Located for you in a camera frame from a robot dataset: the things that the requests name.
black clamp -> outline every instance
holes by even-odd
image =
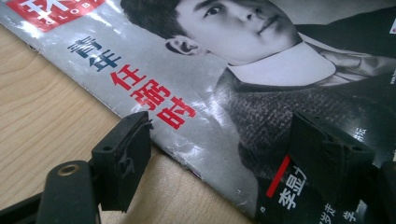
[[[122,119],[92,150],[90,161],[53,168],[44,191],[0,211],[0,223],[100,223],[102,210],[126,212],[149,163],[148,112]]]

young man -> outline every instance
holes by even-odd
[[[394,59],[334,49],[301,35],[288,16],[267,0],[122,0],[121,6],[134,24],[163,37],[173,52],[189,56],[211,53],[227,62],[215,94],[240,134],[242,162],[258,178],[258,219],[282,221],[282,215],[267,217],[259,211],[272,203],[263,194],[287,153],[294,111],[321,116],[351,135],[357,129],[369,130],[365,142],[385,154],[393,150],[396,129],[389,121],[396,121],[396,103],[384,96],[396,94],[389,85],[396,69]],[[351,45],[350,50],[361,51],[353,43],[358,36],[371,41],[364,46],[372,46],[374,40],[380,42],[373,36],[383,32],[365,27],[364,35],[350,34],[351,23],[368,20],[365,24],[379,29],[377,19],[380,24],[394,20],[394,11],[302,29],[313,36],[330,30],[321,39],[331,44],[333,36],[347,36],[349,39],[337,41],[339,47]],[[385,47],[379,46],[380,51],[371,49],[369,53],[385,51],[396,57],[394,51],[387,51],[389,43],[394,38],[384,42]],[[299,214],[289,211],[288,216]]]

magazine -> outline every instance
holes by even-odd
[[[0,22],[262,223],[382,223],[290,160],[294,112],[396,150],[396,2],[3,0]]]

white collar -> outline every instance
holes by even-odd
[[[301,37],[304,42],[278,54],[255,63],[228,67],[243,82],[267,86],[306,86],[333,75],[334,64],[306,43],[334,49],[305,35]]]

